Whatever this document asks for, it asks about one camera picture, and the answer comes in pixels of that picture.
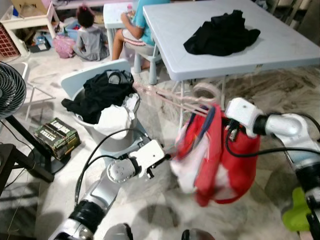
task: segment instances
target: pink backpack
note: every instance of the pink backpack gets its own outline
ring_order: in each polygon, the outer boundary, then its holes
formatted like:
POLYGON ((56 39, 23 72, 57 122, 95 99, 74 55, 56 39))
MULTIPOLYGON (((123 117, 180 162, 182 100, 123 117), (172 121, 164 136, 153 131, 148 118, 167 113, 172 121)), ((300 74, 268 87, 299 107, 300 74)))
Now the pink backpack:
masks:
POLYGON ((73 46, 76 44, 75 40, 68 36, 57 35, 53 39, 55 51, 59 54, 60 58, 67 59, 74 56, 73 46))

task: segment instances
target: gray dress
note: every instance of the gray dress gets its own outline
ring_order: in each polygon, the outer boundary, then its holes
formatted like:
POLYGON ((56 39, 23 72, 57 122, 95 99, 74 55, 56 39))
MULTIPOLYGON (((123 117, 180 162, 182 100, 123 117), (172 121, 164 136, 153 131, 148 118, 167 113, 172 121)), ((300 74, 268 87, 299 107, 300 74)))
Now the gray dress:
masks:
POLYGON ((73 50, 85 60, 100 61, 109 56, 105 41, 106 37, 100 28, 96 26, 81 27, 78 30, 78 37, 73 50))

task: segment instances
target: cardboard box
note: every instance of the cardboard box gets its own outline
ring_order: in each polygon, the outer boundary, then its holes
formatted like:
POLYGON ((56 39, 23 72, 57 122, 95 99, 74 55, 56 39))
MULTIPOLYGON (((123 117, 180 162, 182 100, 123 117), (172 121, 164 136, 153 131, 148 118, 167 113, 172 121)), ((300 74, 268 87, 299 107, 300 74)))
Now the cardboard box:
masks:
POLYGON ((77 130, 59 118, 55 118, 35 130, 34 136, 58 160, 62 160, 81 143, 77 130))
POLYGON ((11 0, 13 6, 18 11, 21 12, 21 8, 24 4, 32 5, 36 9, 39 9, 43 15, 47 14, 48 8, 50 6, 51 0, 11 0))

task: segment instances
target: laundry basket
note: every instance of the laundry basket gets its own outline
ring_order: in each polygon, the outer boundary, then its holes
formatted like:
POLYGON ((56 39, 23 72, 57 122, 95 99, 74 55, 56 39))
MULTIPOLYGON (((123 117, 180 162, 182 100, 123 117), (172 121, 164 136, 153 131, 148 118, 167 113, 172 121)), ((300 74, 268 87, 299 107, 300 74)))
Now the laundry basket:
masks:
MULTIPOLYGON (((74 94, 72 100, 79 102, 84 98, 85 98, 85 89, 82 87, 81 89, 79 89, 79 91, 76 94, 74 94)), ((140 104, 140 99, 137 101, 135 108, 133 109, 134 119, 131 121, 130 128, 135 128, 137 125, 137 121, 138 121, 137 110, 139 108, 139 104, 140 104)), ((74 113, 72 114, 73 114, 74 120, 78 124, 84 126, 84 128, 88 131, 88 133, 91 135, 91 137, 97 144, 100 143, 102 139, 106 137, 104 134, 98 132, 94 128, 93 124, 84 122, 81 119, 79 119, 74 113)), ((104 141, 104 143, 100 146, 100 148, 107 152, 120 152, 126 148, 129 148, 134 143, 134 141, 135 141, 134 132, 128 131, 127 135, 120 140, 114 139, 112 136, 109 137, 107 140, 104 141)))
MULTIPOLYGON (((105 70, 119 70, 119 71, 127 71, 130 72, 131 67, 127 60, 125 59, 119 59, 115 61, 110 62, 103 62, 99 63, 95 66, 88 67, 85 69, 81 69, 76 72, 72 72, 70 74, 67 74, 62 77, 61 86, 65 90, 65 92, 68 94, 69 98, 72 100, 79 100, 84 97, 84 83, 88 80, 96 76, 97 74, 102 74, 105 70)), ((131 122, 131 128, 135 128, 138 122, 137 119, 137 110, 139 107, 139 101, 137 102, 135 108, 134 108, 134 115, 135 118, 131 122)), ((85 129, 88 131, 88 133, 92 136, 93 140, 98 144, 101 142, 101 140, 105 137, 105 135, 101 134, 100 132, 96 131, 94 129, 94 125, 84 122, 76 117, 74 113, 73 119, 80 125, 84 126, 85 129)), ((100 147, 101 150, 107 151, 107 152, 120 152, 122 150, 125 150, 126 148, 130 147, 135 139, 134 139, 134 132, 128 131, 126 137, 120 140, 116 140, 113 138, 107 139, 100 147)))

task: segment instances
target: tiled floor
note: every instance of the tiled floor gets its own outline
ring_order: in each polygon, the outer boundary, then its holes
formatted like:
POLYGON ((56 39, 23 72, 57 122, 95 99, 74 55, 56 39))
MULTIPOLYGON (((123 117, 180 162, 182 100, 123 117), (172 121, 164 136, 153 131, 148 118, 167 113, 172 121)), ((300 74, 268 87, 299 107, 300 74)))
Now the tiled floor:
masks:
MULTIPOLYGON (((60 59, 54 50, 32 54, 25 62, 30 67, 29 82, 56 96, 55 100, 31 108, 32 123, 39 125, 59 117, 74 126, 82 139, 82 144, 72 152, 72 159, 56 174, 53 183, 47 184, 31 176, 28 178, 29 182, 40 182, 34 234, 38 240, 47 240, 73 210, 76 180, 96 145, 86 130, 75 123, 70 113, 62 107, 61 100, 67 95, 61 88, 61 79, 64 74, 100 63, 83 62, 77 57, 60 59)), ((148 75, 144 71, 135 74, 134 78, 147 83, 148 75)), ((232 76, 226 85, 227 98, 245 97, 266 112, 306 112, 320 121, 319 75, 316 67, 300 67, 232 76)), ((158 66, 158 76, 159 87, 173 85, 163 65, 158 66)), ((206 79, 213 83, 218 80, 206 79)), ((138 110, 140 122, 152 138, 159 139, 165 145, 172 144, 178 133, 179 110, 156 98, 141 97, 138 110)), ((21 119, 25 113, 26 108, 23 107, 16 117, 21 119)), ((311 135, 315 137, 318 133, 312 130, 311 135)), ((14 143, 23 152, 28 152, 6 129, 1 131, 0 142, 14 143)), ((261 148, 276 145, 269 137, 265 137, 261 148)), ((104 168, 103 161, 93 164, 85 176, 83 189, 97 180, 104 168)), ((187 228, 208 231, 216 240, 299 239, 296 233, 285 229, 281 220, 281 210, 290 202, 292 189, 297 183, 282 153, 261 156, 256 180, 249 192, 239 201, 228 205, 211 203, 207 208, 199 207, 192 196, 180 193, 166 163, 156 168, 154 174, 156 177, 152 180, 142 178, 124 184, 98 228, 96 240, 102 240, 110 226, 121 222, 131 225, 135 240, 178 240, 187 228)), ((26 176, 24 174, 17 182, 25 182, 26 176)))

